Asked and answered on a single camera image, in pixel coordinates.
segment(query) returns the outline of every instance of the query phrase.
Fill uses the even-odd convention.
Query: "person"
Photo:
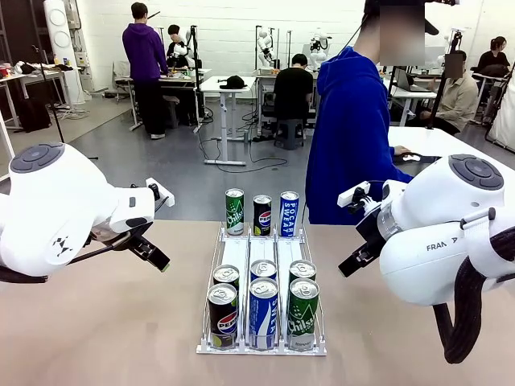
[[[292,67],[280,71],[275,80],[274,112],[277,119],[307,119],[313,94],[313,75],[306,71],[307,57],[297,54]]]
[[[465,64],[467,54],[458,50],[461,77],[447,79],[443,90],[442,100],[433,120],[433,127],[441,129],[450,135],[456,135],[463,131],[468,121],[474,119],[476,115],[476,105],[478,99],[477,83],[472,74],[466,70]],[[408,122],[409,126],[425,126],[429,123],[431,111],[422,111],[418,119]]]
[[[490,41],[490,51],[485,52],[480,57],[476,72],[481,73],[487,66],[493,64],[502,64],[506,67],[510,67],[509,61],[503,52],[505,48],[506,39],[503,36],[497,36],[495,39],[492,39]]]
[[[151,139],[165,136],[166,105],[159,78],[168,73],[163,44],[157,32],[146,25],[148,9],[141,2],[132,7],[134,23],[123,32],[123,47],[130,62],[130,77],[139,115]]]
[[[346,47],[320,69],[321,102],[306,176],[312,224],[357,224],[363,211],[350,214],[338,207],[339,194],[364,181],[408,183],[412,179],[393,164],[393,156],[408,149],[389,147],[388,90],[376,65],[380,57],[406,57],[412,42],[424,39],[421,24],[425,23],[426,33],[437,35],[438,30],[424,21],[423,0],[388,3],[394,7],[382,8],[377,0],[366,0],[354,47]],[[381,184],[373,183],[370,194],[381,201]]]

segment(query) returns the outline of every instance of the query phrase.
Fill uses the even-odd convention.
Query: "black pants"
[[[164,134],[166,105],[159,81],[134,82],[139,116],[148,134]]]
[[[426,127],[428,123],[429,119],[415,118],[411,121],[408,121],[407,125],[411,127]],[[452,136],[455,136],[457,133],[459,133],[459,130],[456,128],[456,126],[447,122],[445,119],[438,117],[435,117],[433,120],[433,128],[441,129],[442,131],[445,131],[447,134]]]

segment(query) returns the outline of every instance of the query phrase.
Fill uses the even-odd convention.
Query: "hand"
[[[394,155],[403,155],[404,153],[411,153],[411,150],[405,148],[404,146],[395,146],[394,149]]]
[[[420,113],[420,119],[425,121],[426,119],[431,118],[431,111],[422,111]]]

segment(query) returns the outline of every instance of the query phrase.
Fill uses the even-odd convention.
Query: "stool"
[[[301,127],[302,132],[302,146],[304,146],[304,120],[303,119],[285,119],[278,120],[277,122],[277,134],[275,136],[274,146],[278,142],[282,143],[282,148],[285,150],[295,150],[297,148],[295,135],[297,134],[297,128]],[[279,137],[279,132],[282,131],[285,137]]]
[[[171,128],[172,129],[177,129],[179,127],[179,122],[177,121],[177,113],[175,111],[175,107],[176,107],[176,105],[179,104],[179,98],[177,96],[166,96],[166,95],[164,95],[163,99],[166,102],[168,102],[168,104],[170,106],[170,111],[171,111],[171,115],[170,115],[170,118],[171,118]]]

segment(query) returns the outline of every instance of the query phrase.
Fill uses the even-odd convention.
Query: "can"
[[[316,279],[316,267],[307,260],[294,261],[290,265],[290,284],[295,279]]]
[[[298,217],[299,193],[294,191],[285,191],[281,193],[281,211],[279,215],[281,227],[279,229],[279,235],[282,237],[295,236]]]
[[[230,284],[216,284],[209,289],[209,318],[212,345],[221,350],[232,348],[237,341],[237,291]]]
[[[295,279],[288,296],[289,348],[305,351],[315,342],[316,309],[319,305],[319,287],[310,279]]]
[[[229,235],[237,236],[243,233],[244,197],[242,189],[233,188],[225,192],[225,214]]]
[[[272,220],[272,199],[268,195],[254,197],[254,235],[269,236]]]
[[[226,283],[240,289],[240,271],[234,265],[221,265],[212,273],[212,283],[214,285]]]
[[[277,331],[278,286],[267,277],[250,284],[249,337],[255,350],[271,350]]]
[[[268,277],[275,280],[277,278],[277,267],[273,261],[257,260],[250,266],[250,282],[260,278]]]

